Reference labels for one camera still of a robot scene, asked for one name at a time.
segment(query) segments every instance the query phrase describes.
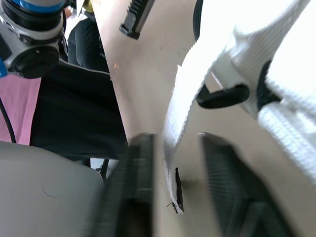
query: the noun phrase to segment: black cable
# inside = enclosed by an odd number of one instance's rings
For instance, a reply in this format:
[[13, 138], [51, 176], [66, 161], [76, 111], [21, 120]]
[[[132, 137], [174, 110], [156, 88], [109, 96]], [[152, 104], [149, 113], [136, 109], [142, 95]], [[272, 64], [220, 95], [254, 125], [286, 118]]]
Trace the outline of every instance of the black cable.
[[8, 130], [9, 130], [9, 134], [10, 134], [10, 137], [11, 137], [11, 142], [12, 143], [16, 143], [13, 127], [12, 127], [12, 124], [10, 122], [9, 116], [6, 113], [6, 110], [4, 108], [4, 105], [3, 105], [3, 102], [1, 100], [1, 98], [0, 98], [0, 110], [2, 112], [2, 115], [3, 115], [4, 121], [6, 123], [6, 126], [7, 126]]

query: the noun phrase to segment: black clip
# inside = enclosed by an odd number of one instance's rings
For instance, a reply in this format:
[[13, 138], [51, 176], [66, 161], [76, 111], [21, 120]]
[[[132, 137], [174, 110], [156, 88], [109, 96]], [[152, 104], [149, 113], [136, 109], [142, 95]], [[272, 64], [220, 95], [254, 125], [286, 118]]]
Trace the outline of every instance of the black clip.
[[244, 84], [212, 93], [209, 92], [206, 85], [203, 85], [197, 95], [197, 103], [206, 109], [218, 109], [244, 102], [249, 98], [249, 95], [249, 88]]
[[128, 37], [138, 40], [155, 0], [132, 0], [124, 23], [119, 30]]

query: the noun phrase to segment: blue ring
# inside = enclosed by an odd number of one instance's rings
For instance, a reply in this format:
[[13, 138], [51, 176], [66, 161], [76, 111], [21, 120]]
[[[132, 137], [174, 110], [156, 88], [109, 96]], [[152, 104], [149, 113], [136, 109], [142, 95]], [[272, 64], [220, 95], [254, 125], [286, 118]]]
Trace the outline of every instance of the blue ring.
[[6, 71], [5, 65], [2, 59], [0, 58], [0, 78], [5, 77], [6, 75], [8, 75], [8, 72]]
[[23, 7], [27, 10], [37, 12], [37, 13], [54, 13], [56, 11], [59, 11], [65, 5], [65, 0], [54, 6], [38, 6], [38, 5], [33, 5], [31, 3], [25, 2], [24, 0], [11, 0], [11, 1], [19, 5], [20, 7]]

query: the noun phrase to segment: black pants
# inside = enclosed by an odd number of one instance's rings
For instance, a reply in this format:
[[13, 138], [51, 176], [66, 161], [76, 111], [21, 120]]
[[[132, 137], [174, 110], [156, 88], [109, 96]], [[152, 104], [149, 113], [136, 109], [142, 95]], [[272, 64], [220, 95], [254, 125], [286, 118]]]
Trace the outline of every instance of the black pants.
[[68, 38], [68, 62], [91, 70], [109, 72], [105, 57], [101, 56], [99, 30], [90, 19], [80, 21]]
[[118, 159], [127, 141], [109, 76], [61, 62], [43, 77], [30, 145], [71, 160]]

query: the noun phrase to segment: black plastic buckle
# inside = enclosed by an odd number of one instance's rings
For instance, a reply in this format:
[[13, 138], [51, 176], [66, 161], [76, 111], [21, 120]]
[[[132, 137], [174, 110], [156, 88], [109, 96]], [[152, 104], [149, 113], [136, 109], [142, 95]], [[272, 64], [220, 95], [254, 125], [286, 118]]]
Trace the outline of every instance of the black plastic buckle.
[[197, 95], [197, 103], [205, 109], [218, 109], [236, 105], [249, 98], [250, 91], [244, 84], [210, 93], [204, 85]]

